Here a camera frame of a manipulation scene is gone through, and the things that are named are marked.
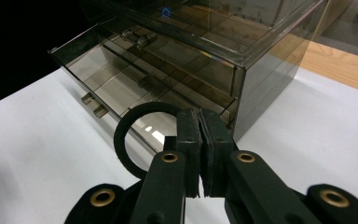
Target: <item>black ring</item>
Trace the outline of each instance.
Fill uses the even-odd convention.
[[[176,114],[181,111],[176,105],[171,105],[163,102],[150,102],[141,105],[137,105],[131,109],[120,120],[115,130],[114,146],[118,159],[126,167],[126,169],[140,179],[145,179],[147,171],[137,166],[127,153],[125,146],[125,137],[132,124],[144,115],[163,112],[176,117]]]

